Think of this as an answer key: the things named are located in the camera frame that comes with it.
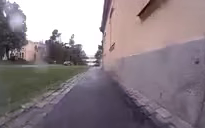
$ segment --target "sky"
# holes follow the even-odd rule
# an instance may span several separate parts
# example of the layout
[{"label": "sky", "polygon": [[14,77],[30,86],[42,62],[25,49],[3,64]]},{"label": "sky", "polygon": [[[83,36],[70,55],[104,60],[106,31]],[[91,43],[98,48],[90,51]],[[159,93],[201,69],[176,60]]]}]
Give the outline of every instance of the sky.
[{"label": "sky", "polygon": [[83,45],[87,55],[94,55],[101,43],[101,25],[104,0],[10,0],[18,3],[27,16],[27,39],[45,41],[54,29],[68,42]]}]

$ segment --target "tree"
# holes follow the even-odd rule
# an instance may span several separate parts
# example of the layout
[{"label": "tree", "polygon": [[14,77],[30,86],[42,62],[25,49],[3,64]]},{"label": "tree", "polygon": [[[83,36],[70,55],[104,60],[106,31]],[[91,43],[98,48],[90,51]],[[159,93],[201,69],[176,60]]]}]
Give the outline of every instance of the tree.
[{"label": "tree", "polygon": [[60,64],[64,61],[71,61],[75,65],[84,65],[86,54],[81,44],[75,44],[74,34],[72,34],[69,43],[64,44],[57,41],[60,35],[58,30],[55,29],[50,39],[46,41],[48,49],[47,61],[49,63],[56,61],[56,63]]},{"label": "tree", "polygon": [[75,37],[75,35],[72,34],[71,38],[69,39],[69,45],[70,45],[71,47],[75,44],[74,37]]},{"label": "tree", "polygon": [[94,57],[96,58],[96,64],[100,65],[100,60],[102,59],[102,54],[103,54],[103,47],[102,45],[98,45],[98,50]]},{"label": "tree", "polygon": [[26,44],[26,16],[16,3],[0,0],[0,56]]}]

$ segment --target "curb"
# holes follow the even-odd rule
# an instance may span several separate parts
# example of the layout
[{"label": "curb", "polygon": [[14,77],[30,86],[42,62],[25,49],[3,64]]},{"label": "curb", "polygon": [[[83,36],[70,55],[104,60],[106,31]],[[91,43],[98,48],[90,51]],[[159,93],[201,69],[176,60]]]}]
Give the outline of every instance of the curb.
[{"label": "curb", "polygon": [[86,72],[68,79],[55,90],[49,90],[31,99],[31,102],[21,105],[21,109],[6,113],[5,116],[0,117],[0,128],[33,128],[53,110],[54,106],[58,104],[79,81],[84,79]]},{"label": "curb", "polygon": [[151,101],[146,96],[119,83],[124,93],[139,108],[146,117],[151,119],[160,128],[194,128],[191,124],[171,114],[167,109]]}]

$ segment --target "grass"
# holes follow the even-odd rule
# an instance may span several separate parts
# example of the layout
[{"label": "grass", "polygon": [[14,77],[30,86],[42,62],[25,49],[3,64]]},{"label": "grass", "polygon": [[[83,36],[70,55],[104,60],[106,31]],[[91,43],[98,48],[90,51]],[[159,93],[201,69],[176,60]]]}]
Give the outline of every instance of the grass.
[{"label": "grass", "polygon": [[0,114],[85,70],[81,66],[0,66]]}]

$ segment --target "road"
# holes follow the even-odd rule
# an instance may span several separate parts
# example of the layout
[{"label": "road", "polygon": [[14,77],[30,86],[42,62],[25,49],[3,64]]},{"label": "road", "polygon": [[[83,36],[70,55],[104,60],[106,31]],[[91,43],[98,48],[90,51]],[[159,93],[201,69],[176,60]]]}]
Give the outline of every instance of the road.
[{"label": "road", "polygon": [[92,68],[38,128],[156,128],[134,109],[118,84]]}]

